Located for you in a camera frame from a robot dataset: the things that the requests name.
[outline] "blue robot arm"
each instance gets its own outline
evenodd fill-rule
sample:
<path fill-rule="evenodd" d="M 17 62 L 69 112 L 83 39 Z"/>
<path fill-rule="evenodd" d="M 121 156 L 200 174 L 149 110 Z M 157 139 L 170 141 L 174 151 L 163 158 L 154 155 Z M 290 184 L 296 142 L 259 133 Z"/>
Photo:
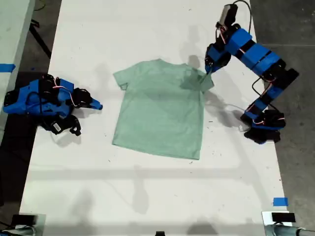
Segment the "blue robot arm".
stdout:
<path fill-rule="evenodd" d="M 103 108 L 85 89 L 75 89 L 69 81 L 44 75 L 42 79 L 8 92 L 4 98 L 3 111 L 31 115 L 38 125 L 55 134 L 70 128 L 70 132 L 78 136 L 81 126 L 71 113 L 74 108 L 80 107 Z"/>
<path fill-rule="evenodd" d="M 277 142 L 280 140 L 279 130 L 285 126 L 284 115 L 278 110 L 264 110 L 299 73 L 294 69 L 286 70 L 285 62 L 277 54 L 255 43 L 252 36 L 239 24 L 233 24 L 236 12 L 235 4 L 224 7 L 222 17 L 217 23 L 220 35 L 207 48 L 205 69 L 207 73 L 214 73 L 226 66 L 233 55 L 257 76 L 269 82 L 267 89 L 245 110 L 241 120 L 251 126 L 245 133 L 247 138 L 259 144 L 267 140 Z"/>

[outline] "blue painter's tape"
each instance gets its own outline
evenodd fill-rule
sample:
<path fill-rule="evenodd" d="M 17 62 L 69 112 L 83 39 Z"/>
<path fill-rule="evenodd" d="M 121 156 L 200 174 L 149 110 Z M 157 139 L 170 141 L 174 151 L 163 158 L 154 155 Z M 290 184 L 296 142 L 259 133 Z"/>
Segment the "blue painter's tape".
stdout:
<path fill-rule="evenodd" d="M 15 64 L 0 64 L 0 72 L 12 72 L 15 68 Z"/>
<path fill-rule="evenodd" d="M 274 207 L 287 207 L 287 198 L 274 198 Z"/>

